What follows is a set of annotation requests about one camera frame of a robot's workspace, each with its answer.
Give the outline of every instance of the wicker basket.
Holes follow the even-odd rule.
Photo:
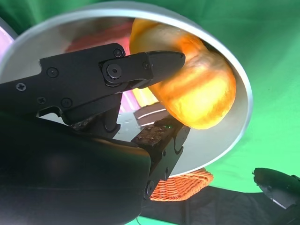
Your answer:
[[[212,180],[213,176],[204,168],[167,181],[161,180],[150,199],[160,202],[183,201],[208,186]]]

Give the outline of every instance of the silver bowl rim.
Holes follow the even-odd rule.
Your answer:
[[[251,86],[247,74],[244,71],[242,65],[235,58],[235,56],[221,42],[219,42],[216,38],[214,38],[210,33],[203,30],[199,25],[197,25],[193,21],[162,7],[158,7],[147,3],[139,3],[139,2],[131,2],[131,1],[101,2],[101,3],[96,3],[96,4],[92,4],[80,8],[73,12],[52,17],[28,29],[15,40],[15,42],[11,45],[11,47],[6,52],[0,64],[0,78],[5,68],[5,65],[9,61],[10,57],[15,52],[17,52],[18,48],[21,47],[23,44],[25,44],[27,40],[35,37],[36,35],[44,32],[45,30],[54,28],[56,26],[65,23],[75,22],[82,19],[101,18],[101,17],[128,17],[128,18],[138,17],[138,18],[154,20],[165,24],[169,24],[171,26],[178,27],[180,29],[186,30],[187,32],[195,34],[200,39],[209,43],[230,61],[232,66],[237,70],[239,76],[241,77],[247,93],[247,101],[248,101],[247,117],[243,124],[240,134],[236,137],[235,141],[222,154],[218,155],[213,160],[207,162],[204,165],[201,165],[196,169],[186,171],[181,174],[172,175],[170,177],[190,173],[192,171],[203,168],[217,161],[223,155],[228,153],[244,135],[252,115],[253,95],[252,95],[252,90],[251,90]]]

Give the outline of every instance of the black cloth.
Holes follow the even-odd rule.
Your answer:
[[[206,187],[182,202],[146,202],[141,216],[178,225],[268,225],[284,209],[263,193]]]

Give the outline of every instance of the green backdrop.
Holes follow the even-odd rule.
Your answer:
[[[97,0],[0,0],[0,17],[17,33]],[[201,25],[238,58],[250,79],[254,110],[241,141],[208,166],[213,186],[258,192],[252,170],[299,175],[300,1],[144,0]]]

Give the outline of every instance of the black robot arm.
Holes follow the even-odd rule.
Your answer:
[[[124,56],[118,44],[40,61],[40,74],[0,84],[0,218],[5,224],[125,224],[168,179],[189,133],[173,117],[131,142],[112,139],[121,92],[184,64],[178,52]],[[65,126],[38,118],[61,116]]]

